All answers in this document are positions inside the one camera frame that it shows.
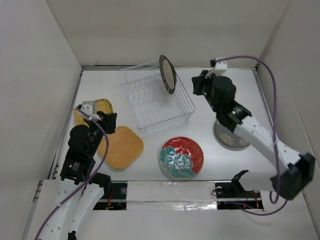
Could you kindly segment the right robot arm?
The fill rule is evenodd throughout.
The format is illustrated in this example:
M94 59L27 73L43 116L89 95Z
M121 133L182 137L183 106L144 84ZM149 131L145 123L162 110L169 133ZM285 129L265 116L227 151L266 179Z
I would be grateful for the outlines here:
M193 94L204 96L217 121L262 154L275 168L275 173L262 174L242 170L236 174L231 191L242 197L248 191L275 192L285 200L293 200L312 180L315 157L302 154L277 139L276 133L266 130L252 113L235 101L236 86L226 76L203 70L191 79Z

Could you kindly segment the red teal floral plate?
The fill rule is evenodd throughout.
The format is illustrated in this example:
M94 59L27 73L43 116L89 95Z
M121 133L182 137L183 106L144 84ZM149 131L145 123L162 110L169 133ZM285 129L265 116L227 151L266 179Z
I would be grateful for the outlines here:
M194 140L184 136L173 137L161 147L159 163L169 177L191 180L203 167L204 153Z

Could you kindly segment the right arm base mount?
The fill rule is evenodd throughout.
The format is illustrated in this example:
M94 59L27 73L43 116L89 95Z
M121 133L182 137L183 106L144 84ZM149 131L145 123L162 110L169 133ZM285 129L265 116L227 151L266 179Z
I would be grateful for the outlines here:
M261 193L246 191L239 180L248 170L242 170L230 181L218 181L214 183L211 195L216 198L218 210L263 210Z

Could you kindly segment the brown rimmed cream plate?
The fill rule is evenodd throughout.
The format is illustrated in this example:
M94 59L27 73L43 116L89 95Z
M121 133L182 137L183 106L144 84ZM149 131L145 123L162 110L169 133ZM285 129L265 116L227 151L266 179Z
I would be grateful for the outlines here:
M166 91L173 95L176 90L177 74L171 61L164 55L159 56L159 69Z

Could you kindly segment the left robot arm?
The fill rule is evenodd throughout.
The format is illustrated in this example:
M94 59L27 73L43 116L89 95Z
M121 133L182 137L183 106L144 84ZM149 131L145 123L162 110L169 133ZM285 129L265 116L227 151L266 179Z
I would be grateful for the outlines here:
M73 127L60 172L54 209L39 228L37 240L75 240L100 198L111 194L111 178L99 173L94 155L102 141L115 133L116 113L85 113L86 124Z

